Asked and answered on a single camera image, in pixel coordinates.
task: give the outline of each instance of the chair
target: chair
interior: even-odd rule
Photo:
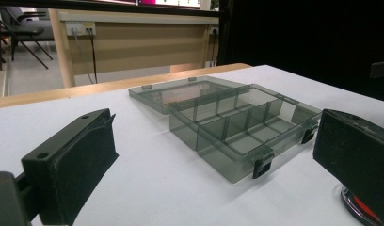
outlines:
[[[11,58],[14,60],[15,49],[18,45],[18,42],[21,40],[23,42],[33,41],[35,42],[39,48],[49,57],[51,56],[40,46],[38,41],[52,41],[54,39],[54,32],[52,30],[51,21],[50,20],[38,20],[33,21],[31,18],[41,18],[46,16],[45,12],[22,12],[19,7],[1,7],[0,8],[1,18],[3,23],[11,26],[12,28],[15,26],[23,27],[26,29],[27,27],[40,27],[42,31],[33,36],[18,34],[15,39],[12,38],[12,46],[11,46]]]
[[[11,36],[12,40],[16,40],[17,42],[19,42],[28,52],[30,52],[30,54],[32,54],[36,58],[36,60],[38,60],[46,69],[48,69],[48,67],[24,44],[23,39],[21,39],[21,37],[28,37],[29,39],[33,40],[39,46],[39,48],[42,49],[42,51],[49,58],[51,58],[51,56],[49,56],[48,53],[46,53],[45,50],[43,50],[43,48],[33,38],[40,35],[42,32],[43,32],[42,27],[19,26],[19,25],[10,26],[5,24],[0,19],[0,70],[2,70],[2,63],[4,62],[2,58],[2,45],[1,45],[1,42],[3,41],[2,39],[3,36]]]

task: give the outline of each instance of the electrical socket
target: electrical socket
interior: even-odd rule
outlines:
[[[215,34],[215,31],[216,31],[216,34],[218,35],[218,33],[219,33],[219,27],[218,27],[218,26],[212,26],[212,27],[210,27],[209,34],[210,34],[210,35],[214,35],[214,34]]]
[[[77,36],[88,36],[88,30],[92,31],[92,35],[96,35],[95,22],[65,22],[66,33],[73,36],[72,29],[75,29]]]

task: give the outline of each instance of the white tabletop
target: white tabletop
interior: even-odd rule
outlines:
[[[255,83],[384,127],[384,102],[273,67],[212,76]],[[127,89],[0,108],[0,170],[19,175],[24,155],[75,118],[102,108],[117,115],[120,157],[74,225],[359,225],[340,201],[340,182],[312,159],[314,140],[275,158],[259,179],[231,184],[169,131],[168,116],[130,98]]]

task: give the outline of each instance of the compartment box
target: compartment box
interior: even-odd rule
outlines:
[[[321,110],[258,85],[200,96],[172,105],[170,130],[236,183],[257,178],[274,157],[317,130]]]
[[[129,95],[162,114],[168,114],[168,106],[210,93],[245,86],[210,76],[146,85],[129,89]]]

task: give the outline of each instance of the transparent plastic box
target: transparent plastic box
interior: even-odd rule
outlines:
[[[129,89],[129,95],[166,115],[168,106],[183,100],[244,86],[244,84],[210,76],[158,83]]]
[[[169,127],[230,182],[253,172],[298,142],[310,140],[321,110],[252,84],[178,102]]]

